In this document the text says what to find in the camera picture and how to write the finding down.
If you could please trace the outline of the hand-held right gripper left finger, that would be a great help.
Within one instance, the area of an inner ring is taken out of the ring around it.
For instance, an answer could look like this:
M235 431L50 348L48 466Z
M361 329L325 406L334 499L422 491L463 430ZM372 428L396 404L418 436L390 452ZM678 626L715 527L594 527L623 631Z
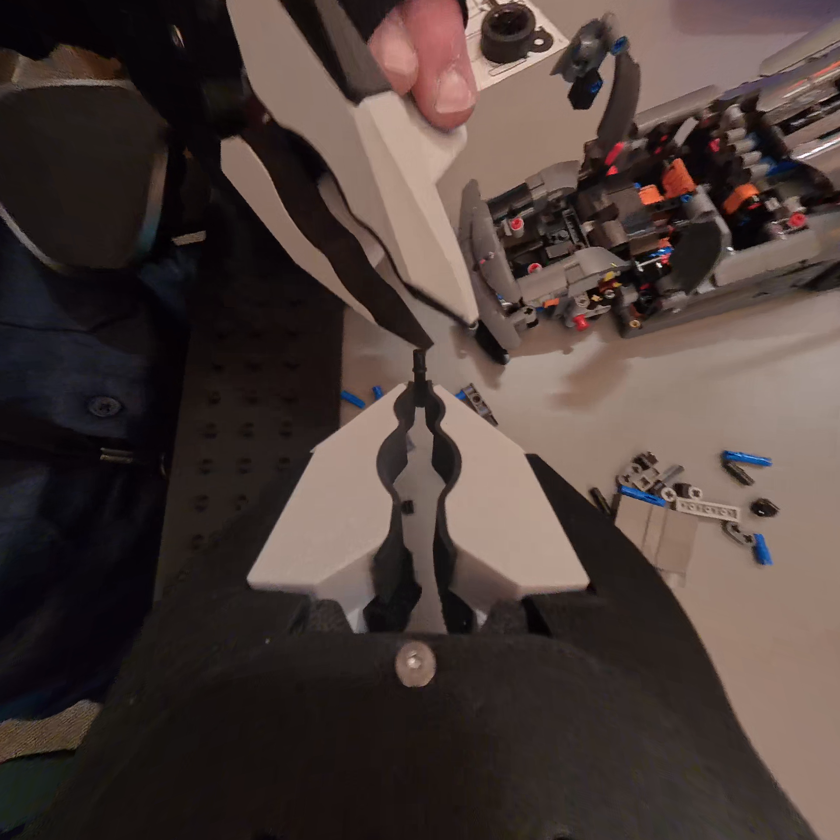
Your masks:
M406 629L417 581L395 482L414 419L413 385L399 385L312 450L248 573L252 589L334 601L356 631Z

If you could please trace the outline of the black dimpled mat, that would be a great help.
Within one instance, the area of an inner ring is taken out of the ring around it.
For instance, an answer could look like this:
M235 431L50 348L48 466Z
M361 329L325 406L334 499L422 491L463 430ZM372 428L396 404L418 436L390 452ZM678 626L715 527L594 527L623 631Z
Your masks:
M213 195L199 249L158 598L340 420L341 300L231 193Z

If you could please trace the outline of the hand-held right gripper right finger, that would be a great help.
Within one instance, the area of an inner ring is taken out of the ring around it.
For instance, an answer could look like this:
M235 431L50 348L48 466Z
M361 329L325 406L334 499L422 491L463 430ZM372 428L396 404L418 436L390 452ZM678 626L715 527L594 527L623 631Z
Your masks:
M444 482L433 553L446 630L474 631L499 602L584 592L590 577L522 448L441 385L425 417Z

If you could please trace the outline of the person's left hand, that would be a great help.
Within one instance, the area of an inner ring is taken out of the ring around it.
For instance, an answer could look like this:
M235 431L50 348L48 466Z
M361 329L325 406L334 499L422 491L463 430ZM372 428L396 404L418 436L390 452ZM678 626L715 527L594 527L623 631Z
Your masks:
M402 2L367 46L392 89L411 97L436 129L455 130L469 119L478 88L458 2Z

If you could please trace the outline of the white sticker sheet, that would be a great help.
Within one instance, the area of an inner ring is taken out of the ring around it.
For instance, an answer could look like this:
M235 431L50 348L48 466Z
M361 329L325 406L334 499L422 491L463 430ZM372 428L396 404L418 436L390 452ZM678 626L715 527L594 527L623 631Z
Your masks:
M530 51L526 58L520 59L513 64L497 65L489 62L483 57L480 51L480 26L492 2L496 1L465 2L467 13L465 37L471 66L476 78L476 85L479 90L484 90L500 82L502 79L510 78L515 72L532 67L545 58L557 56L570 43L569 39L553 25L533 2L516 1L516 3L525 4L530 7L537 20L537 27L534 32ZM496 3L505 4L511 2L504 1Z

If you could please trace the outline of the grey lego car model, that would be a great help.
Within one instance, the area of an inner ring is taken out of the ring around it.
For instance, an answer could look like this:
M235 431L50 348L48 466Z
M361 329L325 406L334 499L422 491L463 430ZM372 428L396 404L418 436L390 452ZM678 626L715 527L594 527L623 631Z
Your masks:
M552 73L588 109L614 78L581 162L492 198L465 186L458 241L479 346L499 364L540 318L622 336L838 288L838 20L766 59L759 76L637 110L641 70L616 18L583 25Z

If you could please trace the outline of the black lego wheel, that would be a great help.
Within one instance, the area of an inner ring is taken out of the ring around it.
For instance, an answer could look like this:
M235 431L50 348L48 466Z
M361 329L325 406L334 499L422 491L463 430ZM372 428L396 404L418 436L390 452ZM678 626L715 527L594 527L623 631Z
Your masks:
M529 54L536 27L534 12L525 4L492 2L480 26L481 54L497 65L518 62Z

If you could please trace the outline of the scattered small lego parts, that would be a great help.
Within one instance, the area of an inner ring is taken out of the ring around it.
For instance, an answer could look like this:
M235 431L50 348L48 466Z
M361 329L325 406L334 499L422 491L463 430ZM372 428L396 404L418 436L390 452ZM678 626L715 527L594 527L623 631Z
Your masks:
M609 497L599 487L587 491L591 503L615 525L615 503L619 496L649 502L658 507L688 513L702 522L714 523L722 533L749 552L752 560L761 567L774 563L766 537L751 531L742 523L740 507L727 502L714 501L695 483L684 478L685 469L680 464L664 464L651 451L642 451L618 470L615 489Z

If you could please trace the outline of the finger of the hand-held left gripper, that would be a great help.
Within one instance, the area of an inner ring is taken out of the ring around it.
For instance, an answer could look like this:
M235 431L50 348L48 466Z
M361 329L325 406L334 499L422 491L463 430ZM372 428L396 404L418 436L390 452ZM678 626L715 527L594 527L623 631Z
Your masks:
M434 342L403 297L332 213L279 127L251 127L219 146L224 176L294 263L369 322L417 350Z
M476 322L469 269L438 193L466 128L437 130L394 92L338 2L227 2L227 12L262 108L246 129L284 131L332 213L404 300L409 292Z

